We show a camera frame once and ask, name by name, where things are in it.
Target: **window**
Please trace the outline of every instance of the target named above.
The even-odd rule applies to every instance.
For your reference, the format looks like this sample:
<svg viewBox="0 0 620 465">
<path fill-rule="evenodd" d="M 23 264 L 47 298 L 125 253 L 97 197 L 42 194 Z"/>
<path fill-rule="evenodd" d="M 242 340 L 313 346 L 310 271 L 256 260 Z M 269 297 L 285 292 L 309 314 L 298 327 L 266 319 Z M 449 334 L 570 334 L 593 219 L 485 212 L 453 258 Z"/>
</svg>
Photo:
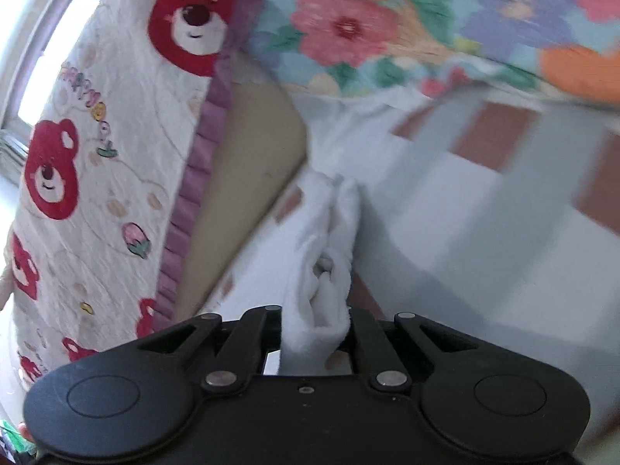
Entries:
<svg viewBox="0 0 620 465">
<path fill-rule="evenodd" d="M 41 19 L 20 66 L 4 129 L 27 145 L 69 55 L 99 0 L 54 0 Z"/>
<path fill-rule="evenodd" d="M 17 111 L 17 116 L 27 124 L 34 126 L 40 119 L 60 66 L 95 12 L 98 2 L 99 0 L 71 0 L 54 29 L 43 54 L 36 60 Z"/>
</svg>

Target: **cartoon bear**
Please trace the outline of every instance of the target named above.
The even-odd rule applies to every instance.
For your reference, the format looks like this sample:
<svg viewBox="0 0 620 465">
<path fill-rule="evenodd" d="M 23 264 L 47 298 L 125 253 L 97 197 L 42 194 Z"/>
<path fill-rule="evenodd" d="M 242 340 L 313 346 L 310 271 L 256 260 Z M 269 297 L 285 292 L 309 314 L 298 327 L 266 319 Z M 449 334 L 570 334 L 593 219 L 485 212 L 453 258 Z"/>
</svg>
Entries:
<svg viewBox="0 0 620 465">
<path fill-rule="evenodd" d="M 36 282 L 39 281 L 39 272 L 36 269 L 32 257 L 24 250 L 22 242 L 15 233 L 13 233 L 12 239 L 13 250 L 13 277 L 15 278 L 15 284 L 22 292 L 24 292 L 30 299 L 36 301 Z"/>
<path fill-rule="evenodd" d="M 88 348 L 83 348 L 69 337 L 64 337 L 61 343 L 66 348 L 67 356 L 69 356 L 69 360 L 71 362 L 77 362 L 78 360 L 82 360 L 83 358 L 86 358 L 88 356 L 90 357 L 98 353 L 98 351 L 96 350 L 89 350 Z"/>
<path fill-rule="evenodd" d="M 148 24 L 154 48 L 182 70 L 212 77 L 235 0 L 156 0 Z"/>
<path fill-rule="evenodd" d="M 114 250 L 143 260 L 163 244 L 169 198 L 121 160 L 90 153 L 80 176 L 81 212 L 93 234 Z"/>
<path fill-rule="evenodd" d="M 36 124 L 24 181 L 32 202 L 46 217 L 69 218 L 78 204 L 78 174 L 73 162 L 77 148 L 78 133 L 69 119 Z"/>
<path fill-rule="evenodd" d="M 45 275 L 45 268 L 41 268 L 40 283 L 46 279 L 49 278 Z M 14 344 L 18 347 L 20 355 L 12 355 L 10 361 L 15 370 L 20 369 L 19 375 L 25 389 L 29 389 L 32 384 L 28 373 L 32 374 L 34 370 L 31 369 L 32 364 L 22 363 L 20 356 L 25 356 L 36 363 L 42 374 L 48 369 L 55 369 L 67 363 L 66 350 L 60 345 L 64 334 L 49 327 L 38 312 L 43 307 L 41 301 L 47 297 L 46 288 L 41 286 L 38 293 L 38 301 L 16 299 L 12 313 Z"/>
<path fill-rule="evenodd" d="M 39 369 L 31 359 L 21 355 L 19 351 L 17 352 L 17 355 L 19 357 L 19 364 L 24 370 L 24 373 L 30 378 L 30 382 L 35 382 L 37 378 L 43 375 L 41 369 Z"/>
<path fill-rule="evenodd" d="M 141 299 L 138 303 L 140 318 L 136 323 L 136 337 L 138 339 L 153 333 L 153 309 L 155 299 Z"/>
</svg>

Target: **purple ruffle trim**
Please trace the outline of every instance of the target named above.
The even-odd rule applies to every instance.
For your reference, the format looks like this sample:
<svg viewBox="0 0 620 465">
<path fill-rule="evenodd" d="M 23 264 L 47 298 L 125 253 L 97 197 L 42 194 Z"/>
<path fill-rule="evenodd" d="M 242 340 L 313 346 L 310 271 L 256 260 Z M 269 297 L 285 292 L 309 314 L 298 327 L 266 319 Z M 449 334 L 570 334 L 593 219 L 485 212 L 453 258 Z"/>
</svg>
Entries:
<svg viewBox="0 0 620 465">
<path fill-rule="evenodd" d="M 246 42 L 261 8 L 262 0 L 237 0 L 231 25 L 215 65 L 215 73 L 200 109 L 200 120 L 161 255 L 153 331 L 160 331 L 172 324 L 183 262 L 190 249 L 191 233 L 211 177 L 213 155 L 224 136 L 226 115 L 233 103 L 231 54 L 241 49 Z"/>
</svg>

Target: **bed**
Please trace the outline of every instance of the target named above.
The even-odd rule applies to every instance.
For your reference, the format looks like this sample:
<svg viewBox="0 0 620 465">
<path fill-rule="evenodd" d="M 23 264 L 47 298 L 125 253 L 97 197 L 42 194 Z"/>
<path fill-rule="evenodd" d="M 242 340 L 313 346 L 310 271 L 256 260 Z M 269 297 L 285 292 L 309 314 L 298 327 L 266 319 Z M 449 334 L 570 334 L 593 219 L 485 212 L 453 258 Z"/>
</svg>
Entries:
<svg viewBox="0 0 620 465">
<path fill-rule="evenodd" d="M 5 394 L 47 369 L 200 309 L 236 318 L 307 158 L 360 185 L 352 303 L 567 370 L 594 435 L 620 397 L 620 0 L 209 0 L 228 33 L 190 43 L 215 56 L 196 64 L 162 35 L 207 26 L 175 31 L 179 1 L 103 0 L 35 130 L 2 312 L 11 419 Z M 51 148 L 75 204 L 33 192 L 55 186 Z"/>
</svg>

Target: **white towel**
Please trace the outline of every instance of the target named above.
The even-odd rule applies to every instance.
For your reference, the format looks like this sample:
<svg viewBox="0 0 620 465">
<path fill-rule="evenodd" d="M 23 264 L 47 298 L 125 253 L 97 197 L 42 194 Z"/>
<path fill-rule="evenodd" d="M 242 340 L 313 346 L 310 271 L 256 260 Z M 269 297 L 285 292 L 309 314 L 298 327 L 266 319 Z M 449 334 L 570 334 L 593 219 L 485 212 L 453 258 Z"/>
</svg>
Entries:
<svg viewBox="0 0 620 465">
<path fill-rule="evenodd" d="M 257 247 L 218 309 L 235 320 L 252 307 L 282 306 L 281 375 L 327 374 L 348 331 L 346 297 L 360 218 L 358 188 L 306 170 L 301 204 Z"/>
</svg>

